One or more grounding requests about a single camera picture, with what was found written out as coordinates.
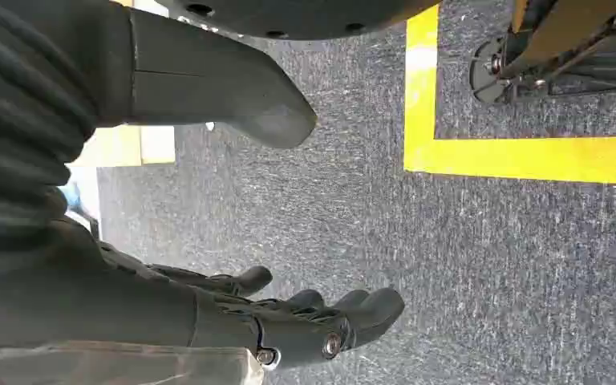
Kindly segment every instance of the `black prosthetic hand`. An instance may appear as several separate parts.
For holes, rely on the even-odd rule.
[[[303,290],[287,301],[252,302],[240,297],[270,283],[272,275],[260,266],[238,277],[208,278],[162,265],[145,267],[151,270],[147,275],[163,274],[195,291],[194,347],[246,347],[268,368],[322,363],[374,342],[404,309],[400,295],[388,288],[372,294],[354,290],[333,306],[326,306],[322,295],[314,290]]]

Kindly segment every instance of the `yellow line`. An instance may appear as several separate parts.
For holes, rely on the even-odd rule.
[[[121,125],[98,128],[83,146],[81,156],[72,166],[126,167],[143,164],[140,147],[140,127]]]
[[[438,9],[407,24],[406,170],[616,184],[616,136],[435,140]]]
[[[438,11],[434,6],[407,22],[403,162],[413,171],[420,170],[415,154],[433,141],[436,127]]]

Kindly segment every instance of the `prosthetic hand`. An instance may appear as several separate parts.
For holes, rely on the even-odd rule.
[[[277,64],[219,35],[107,0],[0,0],[0,347],[244,347],[292,367],[388,330],[403,310],[394,290],[253,302],[266,269],[147,267],[64,219],[55,186],[95,127],[205,121],[290,148],[315,115]]]
[[[334,359],[341,352],[374,342],[403,312],[404,303],[393,289],[369,294],[354,290],[326,306],[322,295],[303,290],[287,301],[251,301],[273,279],[264,267],[240,276],[206,277],[185,269],[143,265],[110,245],[105,260],[116,268],[148,280],[187,285],[197,296],[197,324],[193,347],[246,347],[266,368],[296,367]]]

